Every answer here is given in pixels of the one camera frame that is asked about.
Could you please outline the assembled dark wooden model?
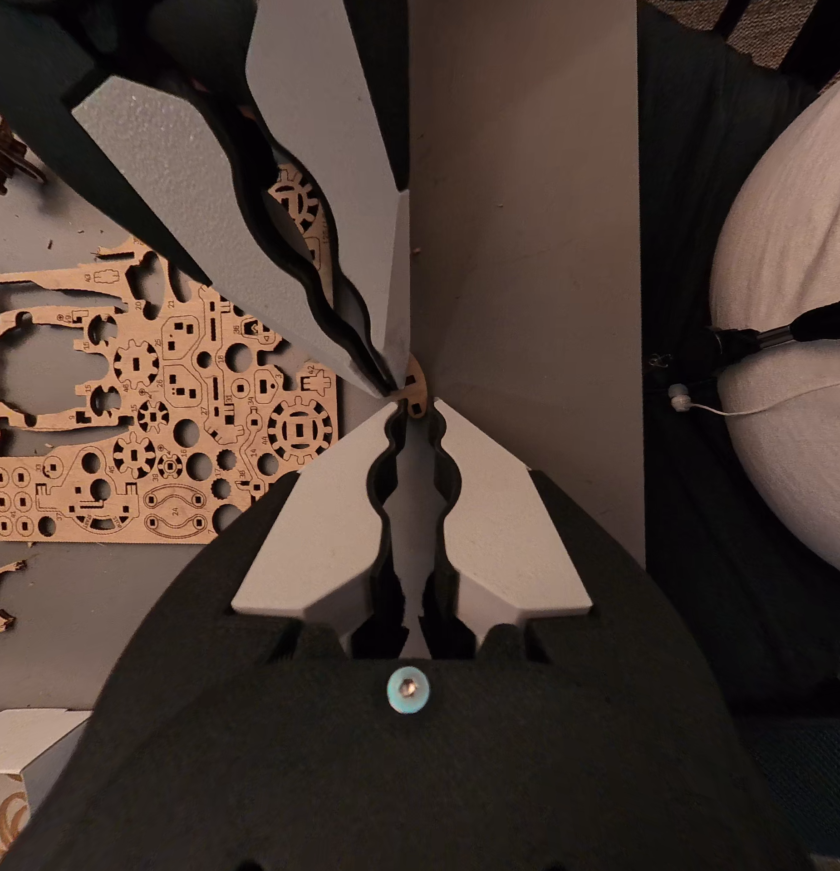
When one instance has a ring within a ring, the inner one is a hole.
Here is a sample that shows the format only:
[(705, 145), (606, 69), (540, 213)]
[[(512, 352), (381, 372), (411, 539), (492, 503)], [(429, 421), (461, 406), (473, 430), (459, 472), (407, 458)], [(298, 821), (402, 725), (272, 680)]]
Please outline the assembled dark wooden model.
[(37, 183), (45, 184), (46, 176), (26, 158), (27, 146), (14, 136), (8, 122), (0, 120), (0, 196), (7, 194), (6, 183), (16, 171)]

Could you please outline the white cardboard box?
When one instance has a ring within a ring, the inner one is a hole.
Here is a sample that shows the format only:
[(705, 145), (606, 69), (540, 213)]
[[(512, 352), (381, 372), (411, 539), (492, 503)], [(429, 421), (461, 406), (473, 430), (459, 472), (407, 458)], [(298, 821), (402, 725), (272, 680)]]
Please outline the white cardboard box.
[(0, 773), (22, 778), (30, 817), (65, 768), (89, 716), (62, 709), (0, 712)]

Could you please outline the black office chair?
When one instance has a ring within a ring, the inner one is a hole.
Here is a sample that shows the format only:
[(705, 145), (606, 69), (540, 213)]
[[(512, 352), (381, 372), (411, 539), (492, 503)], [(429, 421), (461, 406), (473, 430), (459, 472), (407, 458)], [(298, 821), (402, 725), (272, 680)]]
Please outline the black office chair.
[(729, 1), (712, 32), (818, 92), (840, 79), (840, 1)]

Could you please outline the oval notched wooden part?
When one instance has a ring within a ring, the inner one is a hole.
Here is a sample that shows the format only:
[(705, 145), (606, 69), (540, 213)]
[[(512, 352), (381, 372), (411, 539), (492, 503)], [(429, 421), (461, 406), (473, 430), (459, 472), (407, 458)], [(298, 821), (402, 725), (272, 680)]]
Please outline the oval notched wooden part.
[(408, 366), (404, 387), (392, 393), (392, 401), (407, 403), (407, 411), (411, 418), (422, 419), (427, 413), (427, 382), (422, 367), (417, 362), (414, 354), (408, 356)]

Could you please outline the dark chair seat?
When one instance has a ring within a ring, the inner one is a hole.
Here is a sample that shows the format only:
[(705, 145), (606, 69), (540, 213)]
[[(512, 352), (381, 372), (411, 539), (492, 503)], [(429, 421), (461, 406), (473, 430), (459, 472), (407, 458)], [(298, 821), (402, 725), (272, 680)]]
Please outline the dark chair seat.
[(819, 869), (840, 869), (840, 668), (807, 698), (732, 715), (774, 799)]

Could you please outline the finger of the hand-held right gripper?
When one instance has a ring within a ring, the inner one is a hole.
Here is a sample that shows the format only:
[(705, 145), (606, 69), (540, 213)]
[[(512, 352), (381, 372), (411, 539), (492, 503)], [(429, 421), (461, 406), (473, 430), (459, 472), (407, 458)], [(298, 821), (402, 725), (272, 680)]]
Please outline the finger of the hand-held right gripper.
[(387, 388), (410, 350), (407, 2), (258, 2), (246, 79), (323, 197), (334, 285)]
[(178, 96), (111, 76), (73, 109), (88, 136), (231, 303), (371, 396), (390, 391), (356, 333), (329, 305), (315, 264), (272, 222), (289, 214), (235, 174), (204, 116)]

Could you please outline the pile of rubber bands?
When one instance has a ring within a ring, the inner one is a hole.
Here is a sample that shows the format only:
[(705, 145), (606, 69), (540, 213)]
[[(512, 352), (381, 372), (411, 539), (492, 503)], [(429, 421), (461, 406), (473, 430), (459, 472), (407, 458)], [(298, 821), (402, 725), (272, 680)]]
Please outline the pile of rubber bands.
[(0, 773), (0, 862), (30, 817), (22, 778)]

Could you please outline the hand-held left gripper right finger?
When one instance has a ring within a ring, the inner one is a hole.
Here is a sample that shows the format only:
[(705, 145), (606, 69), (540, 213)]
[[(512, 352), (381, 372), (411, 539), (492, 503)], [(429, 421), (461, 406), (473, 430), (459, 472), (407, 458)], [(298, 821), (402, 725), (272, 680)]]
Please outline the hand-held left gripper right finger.
[(592, 602), (529, 468), (445, 401), (429, 412), (436, 521), (425, 586), (434, 659), (471, 659), (490, 630), (583, 616)]

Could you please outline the laser-cut wooden parts sheet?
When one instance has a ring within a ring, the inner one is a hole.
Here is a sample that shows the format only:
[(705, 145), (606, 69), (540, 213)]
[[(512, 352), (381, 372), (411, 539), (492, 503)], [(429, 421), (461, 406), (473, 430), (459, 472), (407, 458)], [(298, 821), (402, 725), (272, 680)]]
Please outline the laser-cut wooden parts sheet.
[(306, 361), (287, 382), (280, 334), (138, 239), (0, 285), (87, 298), (0, 313), (0, 343), (66, 328), (109, 367), (77, 408), (0, 398), (1, 541), (207, 543), (338, 440), (335, 373)]

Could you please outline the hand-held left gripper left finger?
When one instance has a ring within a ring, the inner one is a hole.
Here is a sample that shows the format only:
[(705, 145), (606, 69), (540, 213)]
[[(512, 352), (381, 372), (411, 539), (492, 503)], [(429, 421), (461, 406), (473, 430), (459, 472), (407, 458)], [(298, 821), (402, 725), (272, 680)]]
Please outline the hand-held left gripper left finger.
[(402, 586), (384, 504), (402, 405), (391, 402), (301, 472), (231, 601), (234, 611), (331, 626), (357, 659), (402, 652)]

